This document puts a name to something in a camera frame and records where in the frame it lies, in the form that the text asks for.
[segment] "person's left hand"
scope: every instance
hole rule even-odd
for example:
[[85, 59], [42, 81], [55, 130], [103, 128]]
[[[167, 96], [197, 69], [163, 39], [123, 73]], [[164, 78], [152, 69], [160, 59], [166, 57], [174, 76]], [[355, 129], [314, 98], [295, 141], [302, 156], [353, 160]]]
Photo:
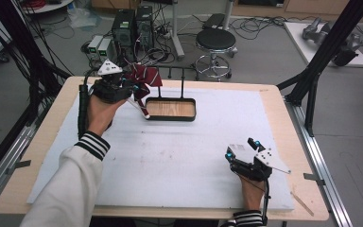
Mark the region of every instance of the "person's left hand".
[[124, 99], [109, 104], [101, 101], [97, 96], [92, 95], [88, 104], [88, 131], [102, 136], [113, 120], [117, 109], [125, 102], [126, 100]]

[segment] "hand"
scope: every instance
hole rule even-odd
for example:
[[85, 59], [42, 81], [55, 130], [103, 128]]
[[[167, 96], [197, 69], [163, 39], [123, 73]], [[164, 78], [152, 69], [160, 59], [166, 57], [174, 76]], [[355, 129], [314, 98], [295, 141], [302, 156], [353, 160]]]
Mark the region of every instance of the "hand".
[[124, 99], [114, 104], [109, 104], [102, 102], [97, 96], [92, 95], [88, 105], [88, 131], [102, 136], [113, 120], [117, 109], [125, 102], [126, 100]]
[[264, 196], [265, 183], [252, 181], [246, 177], [240, 176], [244, 208], [247, 210], [259, 210], [261, 199]]

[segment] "white sleeve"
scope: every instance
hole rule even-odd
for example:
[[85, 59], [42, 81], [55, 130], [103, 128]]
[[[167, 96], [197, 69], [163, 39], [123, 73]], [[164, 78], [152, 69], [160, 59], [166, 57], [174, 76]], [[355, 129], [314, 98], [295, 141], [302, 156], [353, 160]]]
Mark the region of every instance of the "white sleeve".
[[110, 145], [87, 131], [60, 156], [60, 166], [22, 221], [26, 226], [88, 227]]

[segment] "wooden table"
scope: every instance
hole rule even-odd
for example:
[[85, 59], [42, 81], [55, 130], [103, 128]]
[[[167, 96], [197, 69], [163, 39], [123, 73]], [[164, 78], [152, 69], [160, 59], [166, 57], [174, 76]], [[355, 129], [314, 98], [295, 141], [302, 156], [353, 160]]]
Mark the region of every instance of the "wooden table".
[[[0, 214], [25, 214], [31, 207], [26, 203], [26, 199], [37, 179], [45, 154], [49, 151], [64, 117], [78, 95], [78, 85], [82, 82], [83, 78], [72, 77], [64, 84], [23, 156], [22, 160], [31, 160], [31, 166], [16, 169], [0, 195]], [[175, 88], [181, 85], [176, 80], [163, 80], [163, 84], [164, 87]], [[186, 81], [184, 86], [186, 88], [258, 91], [280, 156], [292, 170], [292, 173], [287, 175], [287, 180], [295, 206], [293, 211], [268, 211], [268, 218], [281, 220], [327, 220], [329, 218], [317, 183], [303, 177], [303, 173], [312, 173], [312, 170], [276, 86], [196, 81]], [[94, 215], [225, 219], [230, 218], [233, 212], [235, 210], [231, 209], [96, 206]]]

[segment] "floor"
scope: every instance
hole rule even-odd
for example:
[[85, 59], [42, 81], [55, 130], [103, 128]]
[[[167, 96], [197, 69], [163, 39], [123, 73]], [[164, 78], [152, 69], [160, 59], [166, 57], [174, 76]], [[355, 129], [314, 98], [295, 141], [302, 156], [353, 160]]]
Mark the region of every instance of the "floor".
[[[208, 11], [202, 5], [200, 20], [207, 19]], [[220, 12], [222, 5], [215, 8]], [[190, 15], [188, 9], [181, 8], [180, 15]], [[43, 27], [47, 27], [46, 39], [49, 46], [60, 57], [63, 63], [75, 75], [83, 75], [89, 69], [87, 58], [81, 53], [81, 46], [92, 39], [95, 34], [105, 34], [112, 26], [110, 14], [99, 14], [97, 26], [74, 28], [68, 26], [70, 19], [65, 10], [46, 13], [39, 16]], [[185, 52], [182, 61], [170, 64], [189, 66], [198, 56], [200, 50], [194, 46], [195, 37], [201, 23], [191, 16], [179, 19], [181, 45]], [[278, 26], [268, 26], [256, 39], [254, 33], [241, 32], [237, 35], [238, 53], [228, 61], [233, 69], [231, 79], [222, 82], [278, 84], [301, 73], [306, 63], [288, 36], [287, 32]], [[36, 43], [43, 49], [41, 40]], [[194, 80], [195, 73], [186, 74], [186, 79]], [[282, 91], [287, 95], [291, 87]], [[28, 103], [28, 84], [22, 78], [16, 66], [12, 63], [0, 62], [0, 143], [9, 132], [14, 122], [19, 118]], [[306, 98], [302, 107], [305, 109]], [[363, 226], [363, 68], [327, 67], [319, 81], [317, 102], [314, 115], [314, 133], [337, 186], [338, 193], [350, 216], [353, 226]], [[23, 216], [0, 215], [0, 226], [18, 226]], [[154, 224], [138, 221], [139, 226], [159, 226], [157, 219], [147, 219]], [[160, 220], [161, 224], [172, 220]], [[281, 221], [272, 220], [268, 226], [282, 226]], [[331, 216], [323, 222], [290, 221], [287, 226], [336, 226]]]

